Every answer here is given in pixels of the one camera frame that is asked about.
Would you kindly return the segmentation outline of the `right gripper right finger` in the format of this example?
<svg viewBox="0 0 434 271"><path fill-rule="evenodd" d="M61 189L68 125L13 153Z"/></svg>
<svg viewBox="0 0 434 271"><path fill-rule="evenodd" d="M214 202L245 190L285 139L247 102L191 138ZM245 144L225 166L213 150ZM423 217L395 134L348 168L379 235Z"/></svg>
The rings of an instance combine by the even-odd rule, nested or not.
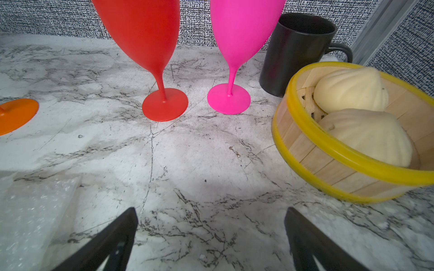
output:
<svg viewBox="0 0 434 271"><path fill-rule="evenodd" d="M317 271L316 262L327 271L368 270L295 208L287 209L284 225L297 271Z"/></svg>

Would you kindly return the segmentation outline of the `red wine glass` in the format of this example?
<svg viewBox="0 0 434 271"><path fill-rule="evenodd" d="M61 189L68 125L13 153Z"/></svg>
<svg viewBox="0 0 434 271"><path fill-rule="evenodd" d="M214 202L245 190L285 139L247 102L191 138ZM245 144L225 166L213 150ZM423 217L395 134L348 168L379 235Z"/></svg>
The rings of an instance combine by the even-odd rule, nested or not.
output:
<svg viewBox="0 0 434 271"><path fill-rule="evenodd" d="M165 88L163 71L170 61L180 30L179 1L93 1L106 30L116 44L155 78L158 90L142 104L153 121L171 121L188 107L188 97Z"/></svg>

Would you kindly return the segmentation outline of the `pink wine glass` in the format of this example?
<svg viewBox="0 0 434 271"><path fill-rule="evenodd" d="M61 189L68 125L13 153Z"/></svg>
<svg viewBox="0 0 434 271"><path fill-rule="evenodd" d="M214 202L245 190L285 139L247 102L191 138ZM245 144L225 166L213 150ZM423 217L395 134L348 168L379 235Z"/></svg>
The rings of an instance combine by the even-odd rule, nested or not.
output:
<svg viewBox="0 0 434 271"><path fill-rule="evenodd" d="M236 115L247 110L251 98L235 84L238 69L266 43L283 12L285 1L215 0L210 2L212 30L229 66L227 84L208 92L208 103L217 112Z"/></svg>

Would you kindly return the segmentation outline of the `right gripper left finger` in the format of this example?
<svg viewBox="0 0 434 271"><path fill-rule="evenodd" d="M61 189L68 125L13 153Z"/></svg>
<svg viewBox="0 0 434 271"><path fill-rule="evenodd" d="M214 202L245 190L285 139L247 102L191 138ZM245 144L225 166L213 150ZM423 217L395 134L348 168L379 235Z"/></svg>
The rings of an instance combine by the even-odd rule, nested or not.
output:
<svg viewBox="0 0 434 271"><path fill-rule="evenodd" d="M54 268L55 271L125 271L138 226L136 210L125 210L79 251Z"/></svg>

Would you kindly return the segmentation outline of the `orange wine glass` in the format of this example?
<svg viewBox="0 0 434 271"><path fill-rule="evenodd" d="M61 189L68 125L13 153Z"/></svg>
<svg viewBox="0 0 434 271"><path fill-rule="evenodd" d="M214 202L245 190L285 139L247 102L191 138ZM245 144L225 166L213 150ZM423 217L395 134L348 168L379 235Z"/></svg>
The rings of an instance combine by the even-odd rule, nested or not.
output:
<svg viewBox="0 0 434 271"><path fill-rule="evenodd" d="M1 105L1 135L27 124L38 112L39 103L33 99L17 99Z"/></svg>

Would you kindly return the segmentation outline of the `bubble wrap sheet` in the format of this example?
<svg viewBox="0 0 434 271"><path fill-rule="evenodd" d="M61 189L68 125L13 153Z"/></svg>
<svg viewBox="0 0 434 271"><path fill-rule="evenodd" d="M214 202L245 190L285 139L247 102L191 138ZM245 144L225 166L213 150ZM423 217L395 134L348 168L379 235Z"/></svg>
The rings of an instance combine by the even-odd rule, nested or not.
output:
<svg viewBox="0 0 434 271"><path fill-rule="evenodd" d="M80 176L44 180L1 178L1 270L41 271L61 231Z"/></svg>

